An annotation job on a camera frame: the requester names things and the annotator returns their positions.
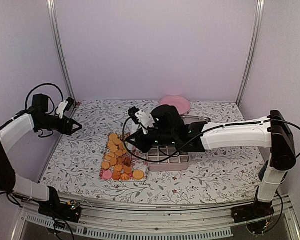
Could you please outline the metal tongs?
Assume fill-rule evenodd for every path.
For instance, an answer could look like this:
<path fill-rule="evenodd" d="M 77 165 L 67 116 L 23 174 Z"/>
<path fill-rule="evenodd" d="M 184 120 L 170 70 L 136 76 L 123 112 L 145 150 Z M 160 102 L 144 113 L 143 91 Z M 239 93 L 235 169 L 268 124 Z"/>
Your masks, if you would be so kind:
<path fill-rule="evenodd" d="M 130 118 L 127 119 L 122 127 L 123 145 L 125 146 L 131 160 L 138 161 L 139 152 L 136 147 L 128 141 L 128 137 L 131 137 L 133 134 L 137 133 L 140 127 L 134 122 L 128 123 L 130 120 Z"/>

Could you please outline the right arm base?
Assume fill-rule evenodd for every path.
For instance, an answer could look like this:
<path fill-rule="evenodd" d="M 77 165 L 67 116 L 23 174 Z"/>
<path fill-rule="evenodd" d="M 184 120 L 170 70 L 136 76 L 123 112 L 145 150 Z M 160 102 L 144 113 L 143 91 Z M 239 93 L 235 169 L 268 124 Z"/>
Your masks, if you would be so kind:
<path fill-rule="evenodd" d="M 270 217 L 274 213 L 272 202 L 261 202 L 258 200 L 248 205 L 231 208 L 231 217 L 235 223 Z"/>

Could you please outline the compartment tin box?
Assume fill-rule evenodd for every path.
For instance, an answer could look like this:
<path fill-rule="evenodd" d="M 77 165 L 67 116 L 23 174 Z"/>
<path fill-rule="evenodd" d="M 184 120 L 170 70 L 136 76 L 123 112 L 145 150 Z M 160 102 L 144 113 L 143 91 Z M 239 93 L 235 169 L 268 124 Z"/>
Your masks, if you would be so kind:
<path fill-rule="evenodd" d="M 173 147 L 155 147 L 147 154 L 146 159 L 152 162 L 148 163 L 150 172 L 175 172 L 185 171 L 189 168 L 189 154 L 187 152 L 178 152 Z"/>

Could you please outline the floral cookie tray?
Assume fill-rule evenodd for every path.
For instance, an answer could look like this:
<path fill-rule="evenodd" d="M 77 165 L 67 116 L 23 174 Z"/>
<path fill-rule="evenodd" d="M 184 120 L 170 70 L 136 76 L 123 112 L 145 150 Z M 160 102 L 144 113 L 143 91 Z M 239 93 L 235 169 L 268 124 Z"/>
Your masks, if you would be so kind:
<path fill-rule="evenodd" d="M 141 170 L 144 172 L 144 178 L 136 180 L 133 178 L 133 172 Z M 105 171 L 112 172 L 112 178 L 103 180 L 102 174 Z M 129 174 L 130 180 L 122 181 L 121 174 Z M 148 164 L 142 160 L 132 161 L 126 150 L 123 137 L 117 133 L 111 132 L 107 136 L 106 146 L 103 153 L 103 159 L 100 167 L 99 178 L 102 181 L 120 181 L 120 182 L 141 182 L 148 177 Z"/>

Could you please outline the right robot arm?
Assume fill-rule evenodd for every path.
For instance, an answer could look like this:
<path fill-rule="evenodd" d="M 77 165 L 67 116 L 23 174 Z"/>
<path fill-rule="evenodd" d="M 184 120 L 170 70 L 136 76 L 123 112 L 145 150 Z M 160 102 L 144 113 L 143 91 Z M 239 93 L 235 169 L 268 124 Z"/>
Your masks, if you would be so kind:
<path fill-rule="evenodd" d="M 279 185 L 299 157 L 290 128 L 300 130 L 300 127 L 286 121 L 278 110 L 259 119 L 230 123 L 185 124 L 177 108 L 166 104 L 156 107 L 150 114 L 132 107 L 128 115 L 136 129 L 129 136 L 122 136 L 123 145 L 132 145 L 144 154 L 153 147 L 174 147 L 175 152 L 166 157 L 167 160 L 180 152 L 204 153 L 231 147 L 270 149 L 254 203 L 248 208 L 252 218 L 259 218 L 268 210 Z"/>

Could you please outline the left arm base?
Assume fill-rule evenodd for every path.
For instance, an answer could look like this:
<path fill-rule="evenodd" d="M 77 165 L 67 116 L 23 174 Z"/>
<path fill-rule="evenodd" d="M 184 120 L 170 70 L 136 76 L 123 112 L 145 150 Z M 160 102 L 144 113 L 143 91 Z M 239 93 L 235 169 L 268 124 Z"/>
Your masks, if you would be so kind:
<path fill-rule="evenodd" d="M 66 220 L 67 222 L 78 223 L 81 217 L 82 208 L 73 208 L 67 203 L 52 203 L 48 201 L 37 201 L 39 204 L 38 213 L 51 218 Z"/>

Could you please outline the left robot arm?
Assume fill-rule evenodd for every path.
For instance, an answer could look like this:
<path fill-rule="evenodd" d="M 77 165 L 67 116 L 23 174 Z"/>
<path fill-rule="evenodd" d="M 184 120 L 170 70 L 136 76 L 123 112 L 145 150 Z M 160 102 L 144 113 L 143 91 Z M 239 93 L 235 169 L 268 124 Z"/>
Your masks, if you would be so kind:
<path fill-rule="evenodd" d="M 54 132 L 70 136 L 82 129 L 82 125 L 65 115 L 76 105 L 73 98 L 61 97 L 59 105 L 54 105 L 50 96 L 28 93 L 31 105 L 25 102 L 24 109 L 0 127 L 0 196 L 15 195 L 32 201 L 44 202 L 45 209 L 53 216 L 64 213 L 64 205 L 56 200 L 58 194 L 52 187 L 43 186 L 16 173 L 8 158 L 9 151 L 29 132 L 48 131 L 39 134 L 39 138 L 51 137 Z"/>

